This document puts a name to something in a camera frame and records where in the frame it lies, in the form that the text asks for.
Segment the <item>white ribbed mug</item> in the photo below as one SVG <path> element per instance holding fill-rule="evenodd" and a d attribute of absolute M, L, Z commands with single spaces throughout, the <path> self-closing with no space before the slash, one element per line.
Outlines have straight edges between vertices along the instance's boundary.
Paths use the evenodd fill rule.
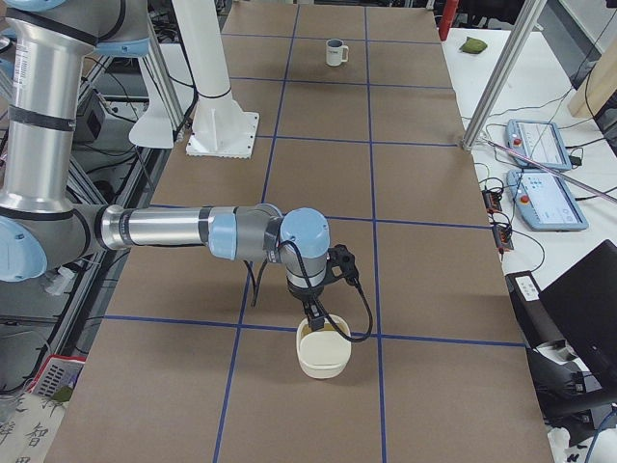
<path fill-rule="evenodd" d="M 341 39 L 328 39 L 326 41 L 326 65 L 337 68 L 346 64 L 349 59 L 349 46 Z"/>

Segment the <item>cream square bowl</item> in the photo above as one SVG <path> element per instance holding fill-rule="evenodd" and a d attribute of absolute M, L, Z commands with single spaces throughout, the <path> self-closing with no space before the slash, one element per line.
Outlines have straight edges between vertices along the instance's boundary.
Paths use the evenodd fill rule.
<path fill-rule="evenodd" d="M 311 331 L 303 319 L 296 332 L 296 353 L 302 371 L 314 379 L 329 379 L 345 369 L 351 357 L 351 342 L 344 339 L 330 324 Z"/>

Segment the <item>blue teach pendant near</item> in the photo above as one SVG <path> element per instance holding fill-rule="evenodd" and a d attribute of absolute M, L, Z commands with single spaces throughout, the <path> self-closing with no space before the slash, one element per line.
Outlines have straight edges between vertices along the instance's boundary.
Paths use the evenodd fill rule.
<path fill-rule="evenodd" d="M 506 174 L 513 206 L 536 232 L 579 232 L 589 227 L 565 182 L 535 169 L 513 169 Z"/>

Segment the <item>blue teach pendant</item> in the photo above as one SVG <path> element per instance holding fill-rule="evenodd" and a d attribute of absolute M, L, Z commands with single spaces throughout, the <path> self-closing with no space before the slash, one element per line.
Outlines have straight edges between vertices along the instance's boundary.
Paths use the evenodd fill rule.
<path fill-rule="evenodd" d="M 507 147 L 519 155 L 558 171 L 572 163 L 559 127 L 553 122 L 510 120 L 506 125 Z"/>
<path fill-rule="evenodd" d="M 535 169 L 513 169 L 506 174 L 513 206 L 536 232 L 579 232 L 589 227 L 565 182 Z"/>

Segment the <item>white plastic basket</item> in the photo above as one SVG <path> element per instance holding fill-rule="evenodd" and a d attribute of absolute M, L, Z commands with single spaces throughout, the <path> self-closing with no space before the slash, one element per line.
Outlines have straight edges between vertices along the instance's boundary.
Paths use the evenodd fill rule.
<path fill-rule="evenodd" d="M 85 357 L 51 355 L 45 360 L 26 391 L 33 395 L 52 397 L 63 387 L 73 388 L 85 364 Z"/>

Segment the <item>black laptop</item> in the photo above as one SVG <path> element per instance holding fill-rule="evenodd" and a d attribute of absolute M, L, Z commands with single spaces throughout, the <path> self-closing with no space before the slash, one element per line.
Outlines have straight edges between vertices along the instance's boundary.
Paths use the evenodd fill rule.
<path fill-rule="evenodd" d="M 602 241 L 541 290 L 566 342 L 604 387 L 616 385 L 616 245 Z"/>

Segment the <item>blue teach pendant far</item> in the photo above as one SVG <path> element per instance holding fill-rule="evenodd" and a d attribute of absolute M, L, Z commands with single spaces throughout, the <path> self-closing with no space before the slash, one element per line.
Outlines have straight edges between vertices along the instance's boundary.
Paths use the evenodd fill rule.
<path fill-rule="evenodd" d="M 558 171 L 572 163 L 559 127 L 553 122 L 510 120 L 506 125 L 507 147 L 519 155 Z"/>

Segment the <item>green bean bag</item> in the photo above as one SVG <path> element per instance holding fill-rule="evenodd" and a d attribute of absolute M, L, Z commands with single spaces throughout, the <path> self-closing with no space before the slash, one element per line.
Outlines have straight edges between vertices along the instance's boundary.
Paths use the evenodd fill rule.
<path fill-rule="evenodd" d="M 487 47 L 488 47 L 488 44 L 484 42 L 483 40 L 473 38 L 473 37 L 467 37 L 465 42 L 462 43 L 461 46 L 459 47 L 459 50 L 463 53 L 477 55 L 477 54 L 482 53 L 484 50 L 486 50 Z"/>

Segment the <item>wooden plank stand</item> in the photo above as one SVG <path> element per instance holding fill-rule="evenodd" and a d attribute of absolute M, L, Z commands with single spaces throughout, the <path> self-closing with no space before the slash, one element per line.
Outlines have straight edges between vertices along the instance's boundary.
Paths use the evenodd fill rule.
<path fill-rule="evenodd" d="M 581 83 L 568 103 L 575 118 L 597 116 L 616 91 L 616 40 Z"/>

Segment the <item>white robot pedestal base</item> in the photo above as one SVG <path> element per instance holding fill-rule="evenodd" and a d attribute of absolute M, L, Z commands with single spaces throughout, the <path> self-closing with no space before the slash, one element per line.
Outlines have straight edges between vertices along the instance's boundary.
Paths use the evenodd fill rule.
<path fill-rule="evenodd" d="M 243 111 L 233 97 L 215 3 L 177 0 L 173 6 L 199 97 L 187 153 L 249 158 L 259 114 Z"/>

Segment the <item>aluminium frame post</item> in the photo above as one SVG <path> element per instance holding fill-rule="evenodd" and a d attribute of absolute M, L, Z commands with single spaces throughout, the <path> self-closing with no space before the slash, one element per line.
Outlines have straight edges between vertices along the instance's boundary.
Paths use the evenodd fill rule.
<path fill-rule="evenodd" d="M 496 66 L 471 116 L 461 141 L 461 148 L 463 150 L 472 150 L 546 4 L 547 0 L 527 0 L 523 3 L 520 14 L 515 21 L 514 29 L 508 36 L 497 59 Z"/>

